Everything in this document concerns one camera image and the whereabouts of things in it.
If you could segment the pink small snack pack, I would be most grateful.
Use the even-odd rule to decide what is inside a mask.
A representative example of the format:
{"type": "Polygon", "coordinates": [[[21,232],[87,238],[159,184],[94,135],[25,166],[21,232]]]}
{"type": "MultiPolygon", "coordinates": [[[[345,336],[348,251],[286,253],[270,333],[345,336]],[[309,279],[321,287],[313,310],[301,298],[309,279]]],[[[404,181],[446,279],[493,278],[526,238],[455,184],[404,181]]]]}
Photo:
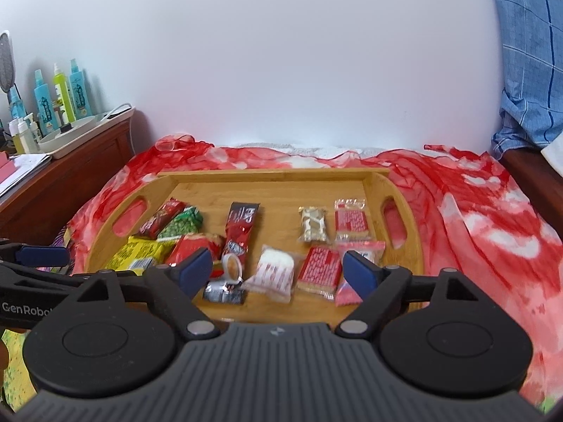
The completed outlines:
{"type": "MultiPolygon", "coordinates": [[[[362,257],[365,257],[368,261],[374,264],[379,264],[386,250],[386,242],[379,240],[365,240],[365,241],[342,241],[336,245],[336,249],[341,257],[341,263],[343,263],[343,257],[347,251],[356,251],[362,257]]],[[[362,302],[362,298],[352,289],[350,284],[346,281],[344,276],[341,277],[339,286],[334,294],[334,303],[337,307],[357,305],[362,302]]]]}

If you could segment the red puffed snack bag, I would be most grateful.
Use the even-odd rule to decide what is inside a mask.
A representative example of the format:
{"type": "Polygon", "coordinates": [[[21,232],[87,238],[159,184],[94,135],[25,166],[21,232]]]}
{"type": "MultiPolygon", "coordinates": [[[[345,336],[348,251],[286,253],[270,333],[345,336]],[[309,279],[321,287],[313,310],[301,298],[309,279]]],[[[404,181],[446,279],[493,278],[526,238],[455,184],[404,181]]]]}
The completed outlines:
{"type": "Polygon", "coordinates": [[[213,261],[218,261],[223,251],[225,238],[219,234],[185,234],[175,244],[174,249],[165,260],[167,265],[175,265],[188,258],[199,249],[210,251],[213,261]]]}

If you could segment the yellow snack bag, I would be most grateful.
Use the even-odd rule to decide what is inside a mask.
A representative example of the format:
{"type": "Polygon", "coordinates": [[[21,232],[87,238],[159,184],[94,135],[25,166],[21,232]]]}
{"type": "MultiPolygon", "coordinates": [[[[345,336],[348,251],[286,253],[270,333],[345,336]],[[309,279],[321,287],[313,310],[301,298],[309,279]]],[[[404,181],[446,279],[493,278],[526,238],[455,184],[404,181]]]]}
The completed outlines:
{"type": "Polygon", "coordinates": [[[109,259],[105,268],[143,273],[151,266],[162,264],[176,244],[174,240],[158,241],[131,236],[128,242],[109,259]]]}

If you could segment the green wasabi pea bag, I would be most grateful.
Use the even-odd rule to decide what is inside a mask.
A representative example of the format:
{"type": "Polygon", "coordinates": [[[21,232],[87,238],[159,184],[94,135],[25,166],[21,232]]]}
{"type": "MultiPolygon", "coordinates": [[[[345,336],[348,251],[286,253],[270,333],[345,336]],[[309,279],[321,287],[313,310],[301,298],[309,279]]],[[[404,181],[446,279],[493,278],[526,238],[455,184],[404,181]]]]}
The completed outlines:
{"type": "Polygon", "coordinates": [[[157,235],[157,241],[172,241],[186,234],[196,234],[203,225],[203,216],[196,206],[188,206],[157,235]]]}

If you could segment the red square cracker pack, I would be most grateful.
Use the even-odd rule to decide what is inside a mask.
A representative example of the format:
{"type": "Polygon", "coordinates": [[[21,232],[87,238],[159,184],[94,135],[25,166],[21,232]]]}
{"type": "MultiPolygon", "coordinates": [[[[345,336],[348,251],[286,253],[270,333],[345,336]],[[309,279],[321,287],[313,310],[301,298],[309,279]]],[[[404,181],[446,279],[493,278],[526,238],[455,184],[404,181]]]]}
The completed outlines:
{"type": "Polygon", "coordinates": [[[342,198],[334,203],[337,241],[357,241],[370,238],[366,216],[366,200],[342,198]]]}

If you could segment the brown chocolate wafer bar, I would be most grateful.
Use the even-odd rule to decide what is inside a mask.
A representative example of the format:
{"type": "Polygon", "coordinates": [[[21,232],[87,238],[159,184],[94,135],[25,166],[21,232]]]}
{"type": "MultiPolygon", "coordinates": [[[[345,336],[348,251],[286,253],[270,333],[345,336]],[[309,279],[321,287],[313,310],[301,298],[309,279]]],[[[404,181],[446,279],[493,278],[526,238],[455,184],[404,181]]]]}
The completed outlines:
{"type": "Polygon", "coordinates": [[[145,223],[141,225],[137,236],[155,240],[157,235],[184,210],[186,204],[175,198],[168,199],[145,223]]]}

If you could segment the gold foil snack pack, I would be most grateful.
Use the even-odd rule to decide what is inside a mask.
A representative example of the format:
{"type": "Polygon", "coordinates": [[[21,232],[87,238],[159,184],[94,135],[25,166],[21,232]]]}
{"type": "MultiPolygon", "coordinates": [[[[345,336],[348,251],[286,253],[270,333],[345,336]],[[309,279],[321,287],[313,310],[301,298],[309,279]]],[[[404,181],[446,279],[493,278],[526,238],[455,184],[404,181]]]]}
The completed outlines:
{"type": "Polygon", "coordinates": [[[320,207],[300,207],[301,235],[304,243],[328,243],[326,210],[320,207]]]}

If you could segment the white red-print snack pack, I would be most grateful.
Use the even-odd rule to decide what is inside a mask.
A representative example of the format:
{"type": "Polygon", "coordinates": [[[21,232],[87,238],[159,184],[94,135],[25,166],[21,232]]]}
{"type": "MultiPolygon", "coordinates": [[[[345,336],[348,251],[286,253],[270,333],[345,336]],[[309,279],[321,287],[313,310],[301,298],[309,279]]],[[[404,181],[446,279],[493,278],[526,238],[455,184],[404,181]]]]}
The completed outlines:
{"type": "Polygon", "coordinates": [[[244,290],[265,294],[279,303],[291,300],[296,260],[286,251],[263,246],[256,271],[242,283],[244,290]]]}

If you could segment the wooden headboard cabinet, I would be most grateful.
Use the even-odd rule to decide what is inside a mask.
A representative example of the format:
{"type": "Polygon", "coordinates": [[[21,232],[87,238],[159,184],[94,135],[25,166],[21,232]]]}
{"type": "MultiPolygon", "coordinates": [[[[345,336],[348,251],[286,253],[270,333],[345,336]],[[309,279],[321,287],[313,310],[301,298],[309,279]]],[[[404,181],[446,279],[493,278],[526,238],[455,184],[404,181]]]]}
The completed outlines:
{"type": "Polygon", "coordinates": [[[51,244],[75,213],[133,157],[129,117],[24,180],[1,199],[1,236],[51,244]]]}

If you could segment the papers on cabinet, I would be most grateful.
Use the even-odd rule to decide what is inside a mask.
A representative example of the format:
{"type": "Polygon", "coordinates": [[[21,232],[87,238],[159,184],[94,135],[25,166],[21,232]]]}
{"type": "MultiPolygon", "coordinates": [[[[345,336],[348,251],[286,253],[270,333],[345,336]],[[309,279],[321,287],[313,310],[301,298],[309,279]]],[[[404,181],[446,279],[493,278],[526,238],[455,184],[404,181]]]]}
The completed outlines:
{"type": "Polygon", "coordinates": [[[23,154],[10,159],[14,169],[8,175],[1,175],[1,192],[3,196],[14,188],[20,181],[37,172],[51,161],[51,156],[47,153],[23,154]]]}

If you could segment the bamboo serving tray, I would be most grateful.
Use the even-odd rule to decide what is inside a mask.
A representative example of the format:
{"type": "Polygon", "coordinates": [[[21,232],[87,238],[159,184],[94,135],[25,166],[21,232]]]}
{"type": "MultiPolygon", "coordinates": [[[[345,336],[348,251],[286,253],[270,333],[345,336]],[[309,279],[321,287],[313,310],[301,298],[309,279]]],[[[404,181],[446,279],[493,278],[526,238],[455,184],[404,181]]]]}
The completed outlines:
{"type": "Polygon", "coordinates": [[[400,265],[415,274],[424,271],[424,257],[414,216],[385,169],[296,169],[161,173],[137,188],[114,210],[91,245],[84,270],[93,273],[110,258],[166,200],[174,197],[197,206],[204,217],[204,231],[221,234],[234,202],[257,203],[259,213],[252,229],[244,274],[256,270],[261,248],[306,254],[300,242],[301,206],[322,207],[327,224],[335,227],[334,203],[338,199],[366,200],[371,233],[389,241],[384,218],[386,203],[395,203],[406,228],[399,247],[387,244],[382,263],[400,265]]]}

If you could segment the white plastic tray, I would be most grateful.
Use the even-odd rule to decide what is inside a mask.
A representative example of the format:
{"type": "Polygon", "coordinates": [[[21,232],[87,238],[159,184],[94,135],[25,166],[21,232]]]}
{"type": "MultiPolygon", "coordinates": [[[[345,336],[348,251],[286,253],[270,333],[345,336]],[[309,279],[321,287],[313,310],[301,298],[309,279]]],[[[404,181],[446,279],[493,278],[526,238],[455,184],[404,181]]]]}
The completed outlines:
{"type": "Polygon", "coordinates": [[[126,103],[107,113],[99,113],[71,122],[71,129],[55,130],[42,138],[39,143],[39,153],[50,155],[53,159],[61,159],[75,149],[115,127],[121,122],[128,121],[134,114],[134,107],[126,103]]]}

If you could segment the red floral bed cloth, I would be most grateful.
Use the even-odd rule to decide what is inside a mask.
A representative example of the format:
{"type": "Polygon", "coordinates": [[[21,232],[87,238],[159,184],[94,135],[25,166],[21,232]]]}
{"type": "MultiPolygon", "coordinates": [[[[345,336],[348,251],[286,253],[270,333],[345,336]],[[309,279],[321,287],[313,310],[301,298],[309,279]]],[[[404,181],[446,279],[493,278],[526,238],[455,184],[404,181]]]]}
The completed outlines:
{"type": "Polygon", "coordinates": [[[75,245],[83,265],[111,212],[160,172],[359,167],[389,169],[416,220],[426,273],[462,270],[528,332],[533,359],[522,393],[550,410],[562,396],[562,242],[487,153],[443,145],[420,152],[259,143],[229,148],[190,135],[165,136],[75,207],[59,238],[75,245]]]}

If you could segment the small white bottle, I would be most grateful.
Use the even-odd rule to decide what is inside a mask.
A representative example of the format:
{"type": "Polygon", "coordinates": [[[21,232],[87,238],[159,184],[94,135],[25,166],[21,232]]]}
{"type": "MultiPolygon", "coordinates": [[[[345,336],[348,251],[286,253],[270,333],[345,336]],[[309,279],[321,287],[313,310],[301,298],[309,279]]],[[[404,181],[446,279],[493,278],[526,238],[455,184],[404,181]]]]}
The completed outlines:
{"type": "Polygon", "coordinates": [[[22,147],[25,149],[25,153],[33,154],[38,153],[39,149],[33,138],[33,133],[24,118],[17,119],[18,134],[22,147]]]}

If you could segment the green spray bottle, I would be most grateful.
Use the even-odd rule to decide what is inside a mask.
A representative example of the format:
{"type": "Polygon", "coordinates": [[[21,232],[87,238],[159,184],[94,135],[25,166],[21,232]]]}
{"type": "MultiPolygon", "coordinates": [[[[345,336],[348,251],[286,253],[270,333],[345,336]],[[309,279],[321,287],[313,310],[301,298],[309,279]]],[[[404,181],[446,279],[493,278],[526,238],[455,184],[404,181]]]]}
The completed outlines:
{"type": "Polygon", "coordinates": [[[67,78],[64,72],[58,67],[58,64],[53,65],[53,85],[55,86],[56,100],[61,111],[61,118],[63,124],[71,124],[76,121],[74,105],[71,100],[71,93],[67,83],[67,78]]]}

